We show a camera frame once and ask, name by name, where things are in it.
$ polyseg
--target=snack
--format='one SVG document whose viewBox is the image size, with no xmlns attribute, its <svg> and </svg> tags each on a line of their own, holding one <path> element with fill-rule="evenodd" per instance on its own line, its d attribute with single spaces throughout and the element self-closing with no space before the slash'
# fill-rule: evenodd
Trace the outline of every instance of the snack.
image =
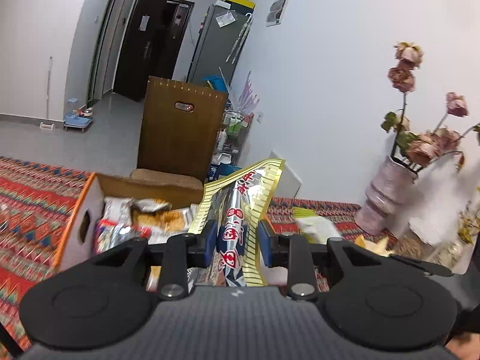
<svg viewBox="0 0 480 360">
<path fill-rule="evenodd" d="M 158 211 L 155 215 L 134 212 L 133 217 L 138 228 L 151 234 L 149 244 L 166 243 L 171 236 L 187 232 L 195 217 L 196 207 L 196 204 L 192 204 L 178 210 Z"/>
<path fill-rule="evenodd" d="M 222 283 L 220 274 L 225 276 L 226 285 L 230 287 L 263 285 L 256 266 L 256 231 L 284 163 L 280 159 L 264 160 L 205 185 L 203 200 L 189 232 L 200 234 L 207 220 L 215 220 L 217 252 L 210 267 L 200 270 L 199 278 L 210 284 Z"/>
<path fill-rule="evenodd" d="M 145 286 L 147 291 L 155 292 L 157 290 L 161 269 L 161 266 L 150 267 L 150 275 L 148 276 L 147 285 Z"/>
<path fill-rule="evenodd" d="M 131 225 L 130 208 L 133 203 L 133 198 L 112 198 L 106 196 L 105 210 L 103 211 L 103 219 L 114 222 Z"/>
<path fill-rule="evenodd" d="M 155 212 L 172 208 L 171 203 L 162 199 L 135 200 L 133 206 L 140 212 Z"/>
<path fill-rule="evenodd" d="M 101 219 L 95 228 L 94 253 L 103 253 L 135 237 L 150 239 L 150 229 L 128 226 L 125 223 L 115 223 Z"/>
</svg>

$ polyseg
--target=red patterned carpet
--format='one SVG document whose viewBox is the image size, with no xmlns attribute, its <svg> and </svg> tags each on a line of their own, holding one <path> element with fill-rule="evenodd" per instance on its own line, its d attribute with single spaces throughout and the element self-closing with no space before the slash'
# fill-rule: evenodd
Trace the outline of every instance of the red patterned carpet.
<svg viewBox="0 0 480 360">
<path fill-rule="evenodd" d="M 23 349 L 30 343 L 18 303 L 30 287 L 53 274 L 58 242 L 88 176 L 0 156 L 0 322 Z M 0 347 L 0 359 L 8 358 Z"/>
<path fill-rule="evenodd" d="M 378 237 L 373 237 L 360 229 L 354 221 L 355 215 L 361 208 L 358 204 L 321 202 L 319 200 L 273 198 L 267 211 L 267 218 L 277 234 L 285 231 L 299 233 L 299 228 L 293 217 L 293 207 L 308 208 L 318 215 L 330 219 L 337 227 L 338 232 L 348 241 L 354 241 L 363 234 L 365 239 L 378 242 L 384 237 L 390 237 L 392 245 L 397 239 L 388 231 L 384 231 Z M 321 292 L 328 291 L 326 279 L 317 272 L 318 289 Z"/>
</svg>

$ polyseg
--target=bottle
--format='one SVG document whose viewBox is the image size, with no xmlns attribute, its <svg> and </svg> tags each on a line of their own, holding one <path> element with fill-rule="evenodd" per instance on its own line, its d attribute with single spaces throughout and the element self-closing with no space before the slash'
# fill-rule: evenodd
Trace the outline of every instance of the bottle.
<svg viewBox="0 0 480 360">
<path fill-rule="evenodd" d="M 235 125 L 237 124 L 237 116 L 234 115 L 230 118 L 228 134 L 233 135 L 235 130 Z"/>
<path fill-rule="evenodd" d="M 223 125 L 224 126 L 229 126 L 230 125 L 230 119 L 232 119 L 232 114 L 226 113 L 225 117 L 223 119 Z"/>
<path fill-rule="evenodd" d="M 225 142 L 227 141 L 227 131 L 226 130 L 223 130 L 221 133 L 220 133 L 220 138 L 218 140 L 218 145 L 217 145 L 217 149 L 219 150 L 223 150 L 223 146 L 225 145 Z"/>
</svg>

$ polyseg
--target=refrigerator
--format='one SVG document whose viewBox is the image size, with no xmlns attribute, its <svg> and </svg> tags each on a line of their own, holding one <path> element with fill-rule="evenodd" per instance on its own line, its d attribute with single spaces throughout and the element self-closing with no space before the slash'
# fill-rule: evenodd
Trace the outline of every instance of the refrigerator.
<svg viewBox="0 0 480 360">
<path fill-rule="evenodd" d="M 248 17 L 237 13 L 237 20 L 224 27 L 220 27 L 217 23 L 217 17 L 225 15 L 228 12 L 223 7 L 216 5 L 210 6 L 205 19 L 205 25 L 198 39 L 195 53 L 190 64 L 190 70 L 187 76 L 187 82 L 204 86 L 205 82 L 202 78 L 207 76 L 220 76 L 219 67 L 225 76 L 225 81 L 230 84 L 235 67 L 237 66 L 238 57 L 232 64 L 234 54 L 226 62 L 230 51 L 240 35 L 243 25 Z"/>
</svg>

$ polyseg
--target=cardboard box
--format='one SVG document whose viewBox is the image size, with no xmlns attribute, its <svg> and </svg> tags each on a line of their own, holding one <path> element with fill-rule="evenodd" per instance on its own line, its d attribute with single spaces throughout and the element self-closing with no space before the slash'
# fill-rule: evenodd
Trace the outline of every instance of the cardboard box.
<svg viewBox="0 0 480 360">
<path fill-rule="evenodd" d="M 172 209 L 189 207 L 202 201 L 203 191 L 171 185 L 153 185 L 130 178 L 93 173 L 80 194 L 67 228 L 57 248 L 53 266 L 64 271 L 89 259 L 92 254 L 95 224 L 103 216 L 104 197 L 159 198 Z"/>
</svg>

